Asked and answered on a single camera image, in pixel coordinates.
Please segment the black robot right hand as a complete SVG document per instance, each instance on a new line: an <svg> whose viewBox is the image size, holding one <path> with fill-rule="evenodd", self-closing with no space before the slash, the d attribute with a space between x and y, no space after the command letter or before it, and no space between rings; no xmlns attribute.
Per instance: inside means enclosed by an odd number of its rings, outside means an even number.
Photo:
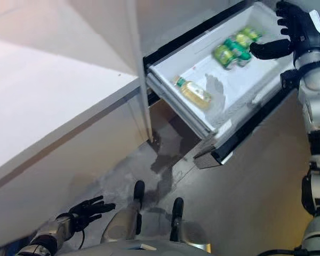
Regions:
<svg viewBox="0 0 320 256"><path fill-rule="evenodd" d="M295 4L279 1L276 4L277 24L283 26L280 39L269 43L251 43L250 52L258 59L278 59L294 53L294 59L305 53L320 51L320 32L316 29L309 13Z"/></svg>

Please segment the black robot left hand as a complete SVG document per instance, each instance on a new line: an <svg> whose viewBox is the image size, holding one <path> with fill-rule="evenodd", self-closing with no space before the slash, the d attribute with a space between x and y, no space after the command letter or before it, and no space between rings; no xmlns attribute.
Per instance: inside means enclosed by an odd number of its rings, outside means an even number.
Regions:
<svg viewBox="0 0 320 256"><path fill-rule="evenodd" d="M115 208L116 204L105 203L102 195L92 199L84 200L81 203L73 206L68 213L74 217L74 232L84 230L90 223L100 219L103 213L110 212Z"/></svg>

